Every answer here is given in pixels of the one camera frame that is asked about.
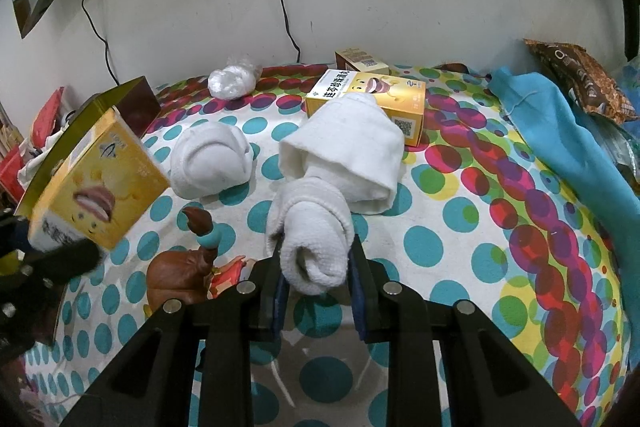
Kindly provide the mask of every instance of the brown package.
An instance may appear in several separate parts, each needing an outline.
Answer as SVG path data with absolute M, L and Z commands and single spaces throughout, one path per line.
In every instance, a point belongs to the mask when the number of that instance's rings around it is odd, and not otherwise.
M 580 107 L 587 113 L 597 113 L 617 124 L 638 120 L 633 105 L 618 89 L 595 58 L 577 44 L 539 42 L 524 39 L 529 51 L 556 76 L 565 93 L 573 89 Z

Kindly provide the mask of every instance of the power cord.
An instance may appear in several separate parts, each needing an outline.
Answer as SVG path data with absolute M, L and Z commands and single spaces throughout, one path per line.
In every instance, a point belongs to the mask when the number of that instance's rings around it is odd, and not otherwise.
M 94 31 L 95 36 L 98 37 L 104 44 L 104 61 L 107 64 L 107 69 L 109 70 L 109 74 L 111 75 L 113 82 L 115 82 L 116 85 L 119 86 L 120 83 L 118 82 L 118 79 L 116 78 L 115 74 L 113 74 L 113 71 L 111 70 L 111 65 L 109 64 L 109 54 L 110 54 L 109 43 L 107 42 L 107 39 L 103 38 L 100 35 L 100 33 L 98 33 L 98 30 L 95 29 L 94 21 L 91 19 L 91 16 L 89 15 L 89 12 L 87 11 L 87 9 L 84 7 L 84 0 L 82 0 L 82 2 L 80 3 L 80 6 L 82 6 L 82 11 L 86 15 L 86 18 L 89 19 L 89 24 L 91 25 L 91 29 Z
M 282 15 L 284 16 L 284 27 L 287 31 L 287 35 L 289 36 L 289 39 L 291 40 L 291 44 L 293 44 L 293 47 L 298 51 L 298 57 L 296 58 L 296 62 L 300 63 L 300 46 L 297 44 L 297 42 L 294 40 L 293 36 L 291 35 L 291 30 L 289 29 L 289 16 L 287 16 L 287 9 L 284 7 L 284 0 L 280 0 L 280 4 L 282 5 Z

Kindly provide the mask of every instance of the wall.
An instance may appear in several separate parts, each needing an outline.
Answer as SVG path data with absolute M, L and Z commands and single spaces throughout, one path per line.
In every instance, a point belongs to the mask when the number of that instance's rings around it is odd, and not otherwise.
M 303 62 L 357 44 L 389 62 L 462 60 L 478 70 L 533 65 L 523 36 L 579 42 L 606 67 L 624 61 L 619 0 L 285 0 Z M 153 85 L 208 73 L 227 55 L 295 60 L 279 0 L 87 0 L 109 39 L 116 74 Z M 21 130 L 58 84 L 78 100 L 113 84 L 80 0 L 56 0 L 20 41 L 0 0 L 0 101 Z

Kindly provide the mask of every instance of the teal fabric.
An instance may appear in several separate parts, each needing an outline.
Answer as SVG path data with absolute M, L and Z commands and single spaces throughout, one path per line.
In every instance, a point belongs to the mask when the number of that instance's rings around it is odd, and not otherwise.
M 629 360 L 635 367 L 640 362 L 640 201 L 548 78 L 514 76 L 501 68 L 492 74 L 489 89 L 534 154 L 571 185 L 609 232 L 631 322 Z

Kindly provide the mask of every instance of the bed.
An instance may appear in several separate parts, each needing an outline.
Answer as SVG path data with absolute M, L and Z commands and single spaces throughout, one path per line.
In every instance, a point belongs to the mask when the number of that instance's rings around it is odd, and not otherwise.
M 221 121 L 247 135 L 254 174 L 200 201 L 168 189 L 93 273 L 71 281 L 54 346 L 36 344 L 26 354 L 28 378 L 53 421 L 145 320 L 153 256 L 196 247 L 182 207 L 202 206 L 220 224 L 220 263 L 265 256 L 266 215 L 284 183 L 278 142 L 306 120 L 304 94 L 325 69 L 266 68 L 252 94 L 231 102 L 212 99 L 206 78 L 161 87 L 162 113 L 143 143 L 164 168 L 181 131 Z M 367 257 L 426 299 L 477 303 L 582 425 L 599 425 L 625 378 L 630 334 L 606 231 L 535 158 L 483 78 L 403 65 L 392 74 L 427 83 L 424 130 L 420 146 L 404 154 L 393 207 L 353 215 Z M 478 141 L 469 141 L 470 131 Z M 349 304 L 346 289 L 292 295 L 282 339 L 252 344 L 256 425 L 385 425 L 388 346 L 358 341 Z M 199 392 L 196 374 L 190 426 Z

